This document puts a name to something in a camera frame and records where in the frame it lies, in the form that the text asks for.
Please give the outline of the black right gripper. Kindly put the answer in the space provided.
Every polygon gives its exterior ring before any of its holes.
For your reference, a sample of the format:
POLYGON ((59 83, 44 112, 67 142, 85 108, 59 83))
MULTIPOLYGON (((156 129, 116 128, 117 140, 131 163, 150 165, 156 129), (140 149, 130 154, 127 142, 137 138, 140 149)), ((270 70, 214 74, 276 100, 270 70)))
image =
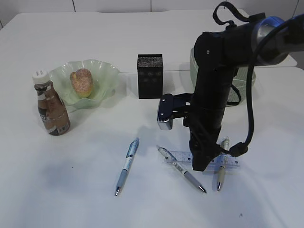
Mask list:
POLYGON ((190 150, 194 171, 204 171, 219 153, 217 139, 233 77, 238 71, 234 32, 203 32, 194 45, 198 74, 191 112, 184 119, 190 129, 190 150))

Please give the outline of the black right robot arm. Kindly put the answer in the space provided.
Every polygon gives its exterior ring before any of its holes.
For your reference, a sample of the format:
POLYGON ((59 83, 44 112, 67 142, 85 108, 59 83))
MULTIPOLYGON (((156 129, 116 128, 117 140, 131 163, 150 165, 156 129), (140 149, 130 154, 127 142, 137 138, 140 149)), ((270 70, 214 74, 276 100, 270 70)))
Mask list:
POLYGON ((239 67, 248 67, 246 101, 248 135, 228 150, 238 157, 247 152, 254 132, 252 74, 255 66, 276 65, 292 52, 304 49, 304 17, 287 21, 268 17, 257 22, 203 32, 194 45, 198 65, 194 94, 184 125, 190 129, 192 168, 204 171, 223 150, 217 144, 233 77, 239 67))

